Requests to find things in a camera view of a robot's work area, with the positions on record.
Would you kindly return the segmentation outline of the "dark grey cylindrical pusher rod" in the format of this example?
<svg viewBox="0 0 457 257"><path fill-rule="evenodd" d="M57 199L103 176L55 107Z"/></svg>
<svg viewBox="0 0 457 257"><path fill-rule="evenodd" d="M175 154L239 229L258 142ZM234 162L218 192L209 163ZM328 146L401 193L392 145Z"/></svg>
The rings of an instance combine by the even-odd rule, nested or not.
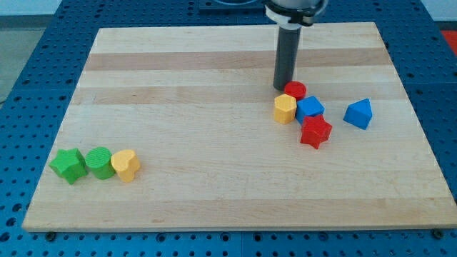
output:
<svg viewBox="0 0 457 257"><path fill-rule="evenodd" d="M279 28L273 76L273 87L278 91L283 91L293 79L300 35L300 29Z"/></svg>

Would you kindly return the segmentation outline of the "white and black wrist mount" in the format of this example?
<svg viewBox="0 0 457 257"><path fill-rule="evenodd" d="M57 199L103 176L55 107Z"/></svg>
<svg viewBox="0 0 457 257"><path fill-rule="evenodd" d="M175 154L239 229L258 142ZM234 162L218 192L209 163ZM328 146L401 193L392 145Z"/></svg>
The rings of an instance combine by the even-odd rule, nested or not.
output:
<svg viewBox="0 0 457 257"><path fill-rule="evenodd" d="M267 17L282 29L312 26L324 13L328 0L264 0Z"/></svg>

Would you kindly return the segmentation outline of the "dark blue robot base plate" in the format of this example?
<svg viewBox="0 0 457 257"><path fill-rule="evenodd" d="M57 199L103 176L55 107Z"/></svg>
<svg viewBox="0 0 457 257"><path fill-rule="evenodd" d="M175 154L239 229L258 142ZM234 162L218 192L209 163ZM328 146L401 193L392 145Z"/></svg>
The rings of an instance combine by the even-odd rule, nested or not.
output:
<svg viewBox="0 0 457 257"><path fill-rule="evenodd" d="M200 13L227 13L264 10L261 0L198 0Z"/></svg>

